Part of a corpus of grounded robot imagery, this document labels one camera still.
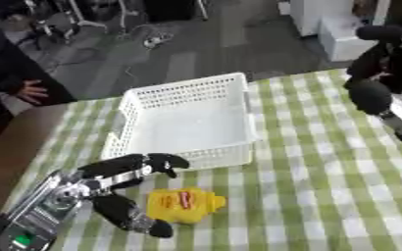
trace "white basket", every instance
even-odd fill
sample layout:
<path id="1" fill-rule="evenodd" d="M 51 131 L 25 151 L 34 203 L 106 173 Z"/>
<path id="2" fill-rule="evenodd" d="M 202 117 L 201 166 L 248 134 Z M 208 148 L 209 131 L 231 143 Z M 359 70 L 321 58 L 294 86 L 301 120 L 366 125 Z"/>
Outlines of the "white basket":
<path id="1" fill-rule="evenodd" d="M 247 88 L 244 74 L 230 74 L 131 89 L 119 107 L 125 124 L 101 159 L 172 153 L 189 171 L 248 164 L 256 130 Z"/>

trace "green checkered tablecloth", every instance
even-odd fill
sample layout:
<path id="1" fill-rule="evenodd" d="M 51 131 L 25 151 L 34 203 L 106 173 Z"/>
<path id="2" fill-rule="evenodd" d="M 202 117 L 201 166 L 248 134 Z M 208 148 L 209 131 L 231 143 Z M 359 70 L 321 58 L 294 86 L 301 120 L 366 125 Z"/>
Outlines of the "green checkered tablecloth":
<path id="1" fill-rule="evenodd" d="M 402 251 L 402 145 L 382 123 L 357 112 L 344 71 L 252 83 L 260 141 L 242 167 L 147 178 L 126 191 L 145 205 L 154 188 L 198 186 L 227 197 L 226 208 L 175 237 L 118 230 L 86 206 L 60 235 L 65 250 Z M 56 169 L 97 161 L 119 99 L 73 104 L 9 200 Z"/>

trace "robotic hand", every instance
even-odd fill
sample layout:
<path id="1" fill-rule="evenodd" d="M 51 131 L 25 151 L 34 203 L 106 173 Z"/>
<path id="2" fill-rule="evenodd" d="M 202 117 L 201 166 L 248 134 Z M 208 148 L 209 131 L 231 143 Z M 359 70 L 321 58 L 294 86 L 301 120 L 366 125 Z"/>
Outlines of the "robotic hand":
<path id="1" fill-rule="evenodd" d="M 345 88 L 358 110 L 380 117 L 402 141 L 402 27 L 364 26 L 357 30 L 377 45 L 353 62 Z"/>
<path id="2" fill-rule="evenodd" d="M 138 185 L 154 173 L 174 178 L 174 168 L 188 167 L 187 161 L 175 155 L 132 154 L 79 168 L 69 176 L 56 171 L 0 215 L 0 251 L 49 250 L 64 223 L 87 201 L 95 212 L 123 230 L 172 237 L 168 223 L 146 217 L 134 201 L 115 190 Z"/>

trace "yellow mustard bottle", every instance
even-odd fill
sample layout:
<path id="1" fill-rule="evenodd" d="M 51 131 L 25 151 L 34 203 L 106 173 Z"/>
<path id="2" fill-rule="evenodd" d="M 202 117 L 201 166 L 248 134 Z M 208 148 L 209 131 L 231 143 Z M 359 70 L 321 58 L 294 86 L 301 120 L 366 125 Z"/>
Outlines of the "yellow mustard bottle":
<path id="1" fill-rule="evenodd" d="M 197 187 L 156 189 L 149 194 L 146 214 L 170 223 L 195 224 L 225 205 L 225 197 Z"/>

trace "white cabinet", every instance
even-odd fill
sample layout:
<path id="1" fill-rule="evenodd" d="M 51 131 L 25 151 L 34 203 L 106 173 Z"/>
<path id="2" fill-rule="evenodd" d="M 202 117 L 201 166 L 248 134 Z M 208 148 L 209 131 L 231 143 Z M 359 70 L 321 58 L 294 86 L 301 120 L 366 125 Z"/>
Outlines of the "white cabinet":
<path id="1" fill-rule="evenodd" d="M 324 15 L 350 15 L 353 0 L 290 0 L 291 18 L 302 36 L 319 32 Z"/>
<path id="2" fill-rule="evenodd" d="M 354 60 L 374 44 L 355 35 L 354 0 L 290 0 L 291 17 L 302 36 L 319 36 L 332 61 Z M 374 25 L 385 23 L 391 0 L 379 0 Z"/>

